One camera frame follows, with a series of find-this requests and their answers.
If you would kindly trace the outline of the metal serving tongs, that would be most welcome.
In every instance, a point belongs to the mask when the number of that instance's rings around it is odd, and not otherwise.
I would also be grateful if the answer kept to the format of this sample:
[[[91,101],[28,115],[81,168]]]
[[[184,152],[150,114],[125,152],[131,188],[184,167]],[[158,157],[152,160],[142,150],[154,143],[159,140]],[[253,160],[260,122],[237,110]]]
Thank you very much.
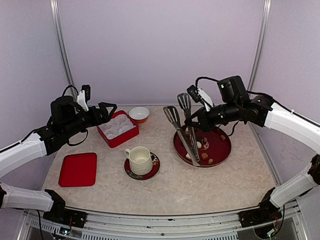
[[[184,113],[185,120],[187,120],[191,116],[191,109],[192,109],[190,96],[185,92],[180,93],[177,95],[177,101]],[[180,115],[178,113],[177,108],[173,105],[165,106],[163,107],[163,111],[167,120],[175,128],[176,133],[180,138],[182,145],[184,146],[186,152],[190,157],[192,165],[195,167],[200,167],[201,161],[200,161],[200,155],[197,149],[197,141],[196,141],[196,134],[195,134],[194,128],[188,125],[187,123],[184,124],[185,128],[188,129],[188,132],[189,132],[190,142],[188,142],[185,131],[182,129],[182,126],[181,126]]]

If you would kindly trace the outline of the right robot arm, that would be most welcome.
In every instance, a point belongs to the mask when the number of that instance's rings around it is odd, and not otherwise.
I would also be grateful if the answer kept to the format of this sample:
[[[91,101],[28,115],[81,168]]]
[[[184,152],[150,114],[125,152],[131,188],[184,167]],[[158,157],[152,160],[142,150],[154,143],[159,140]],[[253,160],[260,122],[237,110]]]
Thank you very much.
[[[315,151],[307,167],[285,183],[270,189],[258,207],[239,213],[241,225],[253,226],[280,219],[280,208],[287,202],[301,197],[320,184],[320,125],[280,104],[266,93],[246,90],[240,76],[231,76],[216,81],[223,104],[214,105],[211,98],[195,83],[187,93],[203,107],[187,117],[185,124],[203,132],[217,125],[240,121],[283,133]]]

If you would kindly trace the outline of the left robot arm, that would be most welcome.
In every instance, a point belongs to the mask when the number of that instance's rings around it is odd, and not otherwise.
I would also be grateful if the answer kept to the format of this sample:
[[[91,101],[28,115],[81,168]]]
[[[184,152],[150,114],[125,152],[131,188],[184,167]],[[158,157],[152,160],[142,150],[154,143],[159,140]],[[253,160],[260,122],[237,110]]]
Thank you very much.
[[[22,140],[1,149],[2,177],[28,162],[57,152],[64,145],[69,145],[70,138],[74,135],[109,122],[117,105],[100,102],[98,106],[87,106],[85,102],[79,104],[68,95],[54,100],[50,109],[51,117],[45,126],[32,130]],[[48,219],[61,223],[70,219],[66,202],[50,189],[31,190],[2,182],[0,207],[42,211]]]

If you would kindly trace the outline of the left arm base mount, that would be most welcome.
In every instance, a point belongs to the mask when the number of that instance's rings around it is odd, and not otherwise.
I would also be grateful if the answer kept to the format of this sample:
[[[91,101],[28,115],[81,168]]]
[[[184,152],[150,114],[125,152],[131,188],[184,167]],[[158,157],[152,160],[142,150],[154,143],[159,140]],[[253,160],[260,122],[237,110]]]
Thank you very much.
[[[54,223],[83,229],[87,219],[87,213],[66,208],[61,213],[53,213],[51,211],[44,212],[43,218]]]

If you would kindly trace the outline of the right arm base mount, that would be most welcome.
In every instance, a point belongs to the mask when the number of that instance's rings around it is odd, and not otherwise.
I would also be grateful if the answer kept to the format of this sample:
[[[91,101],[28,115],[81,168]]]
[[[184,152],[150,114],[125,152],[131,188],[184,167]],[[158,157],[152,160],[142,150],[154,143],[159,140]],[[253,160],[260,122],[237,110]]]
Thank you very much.
[[[238,216],[241,227],[246,228],[272,222],[276,219],[281,219],[282,213],[277,208],[275,210],[256,208],[251,210],[240,211],[238,213]]]

